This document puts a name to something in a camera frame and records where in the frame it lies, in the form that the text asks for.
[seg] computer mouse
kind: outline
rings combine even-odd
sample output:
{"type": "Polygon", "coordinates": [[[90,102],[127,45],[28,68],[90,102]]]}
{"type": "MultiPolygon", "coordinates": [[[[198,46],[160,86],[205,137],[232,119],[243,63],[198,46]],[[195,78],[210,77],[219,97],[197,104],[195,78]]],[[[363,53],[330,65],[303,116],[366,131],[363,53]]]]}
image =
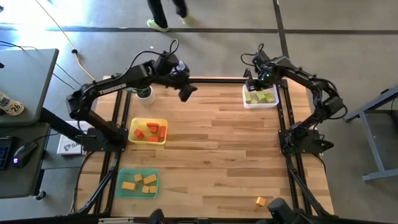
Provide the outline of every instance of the computer mouse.
{"type": "Polygon", "coordinates": [[[33,141],[18,148],[14,154],[14,158],[12,158],[12,165],[15,168],[23,168],[26,166],[36,147],[37,144],[33,141]]]}

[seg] yellow tray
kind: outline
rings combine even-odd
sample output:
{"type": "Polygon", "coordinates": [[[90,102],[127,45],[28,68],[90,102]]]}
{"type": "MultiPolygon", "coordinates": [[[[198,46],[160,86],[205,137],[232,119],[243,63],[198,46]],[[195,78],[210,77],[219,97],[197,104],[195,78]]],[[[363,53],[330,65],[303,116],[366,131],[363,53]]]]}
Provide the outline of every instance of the yellow tray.
{"type": "Polygon", "coordinates": [[[167,138],[167,121],[165,119],[152,119],[152,118],[133,118],[131,120],[130,130],[129,130],[129,141],[136,144],[155,144],[155,145],[164,145],[166,143],[167,138]],[[159,130],[157,134],[152,134],[147,127],[147,123],[157,123],[159,124],[159,130]],[[166,136],[162,142],[149,142],[145,139],[147,137],[160,136],[160,127],[166,126],[166,136]],[[134,131],[136,129],[140,129],[144,133],[144,138],[139,139],[134,135],[134,131]]]}

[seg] gray desk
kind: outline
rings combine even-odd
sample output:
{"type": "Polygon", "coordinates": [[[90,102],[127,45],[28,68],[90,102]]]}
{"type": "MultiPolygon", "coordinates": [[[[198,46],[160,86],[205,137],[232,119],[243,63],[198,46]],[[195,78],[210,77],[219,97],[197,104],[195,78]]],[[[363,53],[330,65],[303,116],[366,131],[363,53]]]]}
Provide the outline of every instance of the gray desk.
{"type": "MultiPolygon", "coordinates": [[[[16,127],[0,128],[0,133],[8,129],[15,129],[16,127]]],[[[37,137],[44,136],[50,131],[50,125],[48,124],[33,124],[26,126],[21,129],[9,131],[4,134],[0,134],[0,137],[12,136],[17,137],[17,144],[14,151],[21,145],[34,140],[37,137]]],[[[14,168],[12,161],[9,161],[8,169],[0,171],[0,198],[14,198],[14,197],[27,197],[34,195],[37,189],[37,183],[41,183],[42,175],[40,172],[40,166],[42,165],[42,155],[47,143],[47,138],[41,138],[37,140],[38,146],[33,152],[29,163],[21,168],[14,168]]]]}
{"type": "Polygon", "coordinates": [[[58,53],[57,49],[0,51],[4,65],[0,91],[25,106],[19,116],[0,116],[1,125],[38,122],[58,53]]]}

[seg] red block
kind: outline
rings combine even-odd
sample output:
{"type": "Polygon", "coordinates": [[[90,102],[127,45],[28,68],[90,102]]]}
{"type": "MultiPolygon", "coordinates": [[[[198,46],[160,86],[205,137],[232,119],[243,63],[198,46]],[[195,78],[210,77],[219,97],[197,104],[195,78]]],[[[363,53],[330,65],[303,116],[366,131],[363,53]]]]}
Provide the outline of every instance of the red block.
{"type": "Polygon", "coordinates": [[[136,129],[134,131],[134,135],[137,136],[137,138],[142,139],[144,137],[144,133],[142,133],[142,131],[140,131],[139,129],[136,129]]]}
{"type": "Polygon", "coordinates": [[[148,137],[147,141],[151,141],[151,142],[159,142],[159,137],[148,137]]]}
{"type": "Polygon", "coordinates": [[[159,127],[157,123],[147,123],[147,127],[159,127]]]}
{"type": "Polygon", "coordinates": [[[151,126],[151,127],[149,127],[149,131],[150,131],[152,134],[156,134],[156,133],[157,133],[157,129],[158,129],[157,126],[151,126]]]}
{"type": "Polygon", "coordinates": [[[166,126],[160,127],[160,137],[166,138],[166,126]]]}

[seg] teal tray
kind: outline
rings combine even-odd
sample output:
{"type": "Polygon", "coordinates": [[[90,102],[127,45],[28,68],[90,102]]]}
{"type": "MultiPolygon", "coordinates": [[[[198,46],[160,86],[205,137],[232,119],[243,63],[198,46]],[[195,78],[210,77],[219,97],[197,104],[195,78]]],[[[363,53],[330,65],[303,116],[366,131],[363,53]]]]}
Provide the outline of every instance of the teal tray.
{"type": "Polygon", "coordinates": [[[121,169],[118,175],[118,182],[116,183],[116,196],[119,198],[156,198],[159,191],[159,171],[155,169],[121,169]],[[156,193],[143,193],[142,187],[144,181],[136,182],[134,175],[141,174],[142,178],[155,174],[157,177],[156,183],[150,183],[149,186],[156,186],[156,193]],[[122,183],[131,182],[137,184],[136,190],[122,189],[122,183]]]}

